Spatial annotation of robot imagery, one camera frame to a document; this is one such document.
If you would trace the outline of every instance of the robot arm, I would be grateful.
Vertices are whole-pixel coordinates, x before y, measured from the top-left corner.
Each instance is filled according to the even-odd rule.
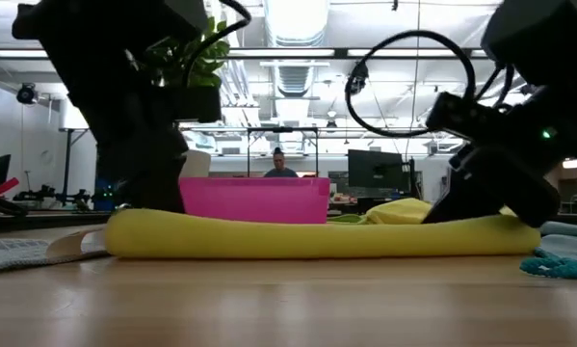
[[[493,215],[506,205],[539,227],[560,206],[543,177],[577,157],[577,1],[506,0],[490,19],[482,48],[538,89],[506,112],[439,96],[427,126],[469,145],[450,160],[448,191],[424,223]]]
[[[97,140],[99,174],[124,182],[120,194],[134,206],[183,212],[177,177],[188,147],[174,124],[195,117],[175,106],[186,87],[152,86],[128,54],[141,57],[167,37],[189,42],[206,25],[201,0],[42,0],[18,7],[13,36],[39,40]]]

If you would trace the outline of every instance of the potted plant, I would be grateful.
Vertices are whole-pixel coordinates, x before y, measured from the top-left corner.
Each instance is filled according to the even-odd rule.
[[[230,51],[228,42],[219,40],[205,49],[196,59],[188,81],[184,81],[185,65],[200,44],[226,28],[226,22],[216,23],[209,17],[207,29],[197,40],[186,44],[168,38],[155,45],[136,62],[154,86],[162,87],[177,106],[176,120],[212,122],[222,117],[220,86],[216,71]]]

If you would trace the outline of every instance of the security camera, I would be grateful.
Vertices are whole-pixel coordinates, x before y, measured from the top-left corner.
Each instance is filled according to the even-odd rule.
[[[354,70],[354,80],[350,85],[350,94],[357,95],[365,88],[367,84],[365,81],[369,78],[369,68],[365,64],[362,66],[357,65]]]
[[[35,105],[38,103],[38,92],[33,83],[23,83],[16,94],[16,100],[23,105]]]

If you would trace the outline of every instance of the air duct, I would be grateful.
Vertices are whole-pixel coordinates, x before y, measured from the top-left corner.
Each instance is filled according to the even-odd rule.
[[[322,46],[327,28],[328,7],[328,0],[265,0],[268,46]],[[294,98],[310,92],[314,67],[305,64],[301,67],[282,66],[273,69],[277,96]],[[308,109],[309,100],[281,99],[275,102],[275,111],[280,120],[304,120]]]

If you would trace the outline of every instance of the wooden table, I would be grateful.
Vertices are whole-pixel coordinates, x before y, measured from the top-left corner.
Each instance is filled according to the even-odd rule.
[[[577,346],[577,281],[521,257],[105,258],[0,274],[0,346]]]

